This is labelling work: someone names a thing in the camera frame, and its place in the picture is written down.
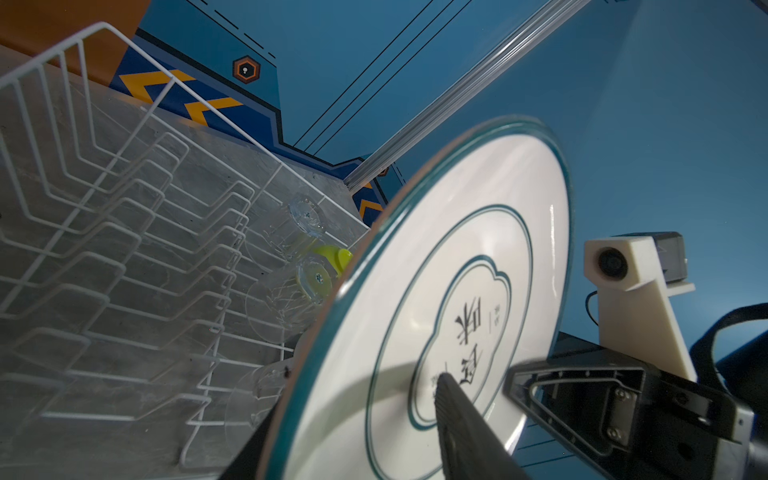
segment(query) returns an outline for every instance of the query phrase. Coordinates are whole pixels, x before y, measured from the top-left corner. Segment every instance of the yellow arrow marking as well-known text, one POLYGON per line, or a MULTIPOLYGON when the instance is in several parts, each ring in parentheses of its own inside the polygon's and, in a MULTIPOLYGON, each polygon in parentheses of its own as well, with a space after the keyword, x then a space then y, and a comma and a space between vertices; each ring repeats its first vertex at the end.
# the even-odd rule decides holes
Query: yellow arrow marking
MULTIPOLYGON (((181 81, 194 80, 194 78, 181 70, 171 70, 170 72, 181 81)), ((120 75, 120 79, 123 81, 131 95, 150 104, 152 103, 152 99, 147 93, 146 87, 148 85, 166 84, 170 80, 170 77, 162 71, 148 71, 146 73, 120 75)))
MULTIPOLYGON (((209 100, 208 103, 213 108, 227 108, 242 105, 239 101, 229 97, 216 98, 214 100, 209 100)), ((210 109, 203 105, 202 102, 194 101, 190 104, 184 104, 184 107, 187 107, 187 113, 189 113, 192 120, 196 121, 198 124, 205 125, 206 127, 208 126, 208 122, 205 120, 203 112, 209 111, 210 109)))
POLYGON ((370 200, 361 200, 360 201, 360 218, 366 213, 366 208, 372 208, 374 210, 378 210, 379 212, 383 212, 384 208, 379 204, 374 204, 370 200))

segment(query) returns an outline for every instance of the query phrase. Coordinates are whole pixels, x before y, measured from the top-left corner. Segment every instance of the hexagon icon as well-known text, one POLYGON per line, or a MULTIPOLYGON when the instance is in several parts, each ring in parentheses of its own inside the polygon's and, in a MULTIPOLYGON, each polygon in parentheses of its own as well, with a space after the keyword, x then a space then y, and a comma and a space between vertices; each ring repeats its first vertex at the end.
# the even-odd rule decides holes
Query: hexagon icon
POLYGON ((259 65, 259 62, 253 60, 248 55, 232 62, 232 75, 244 84, 258 80, 260 73, 261 65, 259 65))

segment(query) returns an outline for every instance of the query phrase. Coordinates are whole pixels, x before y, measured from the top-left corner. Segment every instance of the upside-down glass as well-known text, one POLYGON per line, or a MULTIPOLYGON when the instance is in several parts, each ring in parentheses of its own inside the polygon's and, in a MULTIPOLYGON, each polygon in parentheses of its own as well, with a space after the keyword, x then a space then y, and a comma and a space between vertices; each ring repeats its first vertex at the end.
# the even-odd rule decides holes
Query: upside-down glass
POLYGON ((283 343, 312 325, 338 279, 339 271, 327 258, 308 253, 251 286, 248 322, 267 342, 283 343))
POLYGON ((290 262, 310 251, 326 232, 323 211, 307 197, 294 197, 249 225, 246 249, 251 260, 277 255, 290 262))
POLYGON ((269 415, 293 370, 293 358, 247 373, 237 382, 224 413, 224 434, 237 455, 269 415))

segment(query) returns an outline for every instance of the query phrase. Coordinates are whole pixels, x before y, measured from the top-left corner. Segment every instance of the plate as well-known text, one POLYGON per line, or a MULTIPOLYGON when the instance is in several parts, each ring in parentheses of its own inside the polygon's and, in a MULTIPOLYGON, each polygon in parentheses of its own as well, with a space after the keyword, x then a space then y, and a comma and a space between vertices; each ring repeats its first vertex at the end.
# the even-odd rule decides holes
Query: plate
POLYGON ((388 206, 296 358, 260 478, 442 478, 436 380, 450 372, 508 451, 525 416, 507 368, 543 359, 571 251, 568 176, 529 118, 477 127, 388 206))

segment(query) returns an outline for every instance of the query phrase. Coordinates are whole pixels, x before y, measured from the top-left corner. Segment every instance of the white wire dish rack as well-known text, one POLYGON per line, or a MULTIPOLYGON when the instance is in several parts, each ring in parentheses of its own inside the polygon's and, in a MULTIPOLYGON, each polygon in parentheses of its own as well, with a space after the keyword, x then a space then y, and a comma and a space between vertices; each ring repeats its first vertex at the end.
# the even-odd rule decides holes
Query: white wire dish rack
POLYGON ((0 159, 0 476, 220 471, 237 380, 292 352, 248 324, 282 260, 244 256, 245 232, 301 193, 350 248, 367 227, 343 184, 337 202, 104 23, 0 78, 0 159), (168 77, 152 105, 84 80, 104 31, 168 77), (158 109, 172 88, 253 146, 158 109))

